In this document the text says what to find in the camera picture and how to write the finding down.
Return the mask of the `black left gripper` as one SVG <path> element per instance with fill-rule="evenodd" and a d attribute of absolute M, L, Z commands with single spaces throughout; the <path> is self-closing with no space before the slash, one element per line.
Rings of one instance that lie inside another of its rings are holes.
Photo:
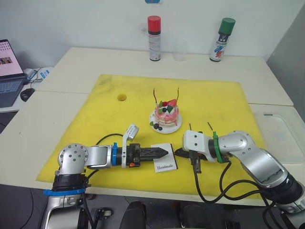
<path fill-rule="evenodd" d="M 153 161 L 168 154 L 167 150 L 160 147 L 141 148 L 140 144 L 130 144 L 127 146 L 126 165 L 129 167 L 139 167 L 141 161 Z"/>

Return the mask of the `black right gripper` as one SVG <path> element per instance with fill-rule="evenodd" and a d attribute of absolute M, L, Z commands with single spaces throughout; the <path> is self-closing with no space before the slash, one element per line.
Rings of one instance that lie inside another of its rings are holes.
<path fill-rule="evenodd" d="M 199 163 L 200 160 L 207 161 L 207 158 L 204 154 L 198 153 L 197 151 L 185 151 L 183 148 L 179 148 L 174 152 L 177 156 L 183 158 L 190 158 L 192 163 Z"/>

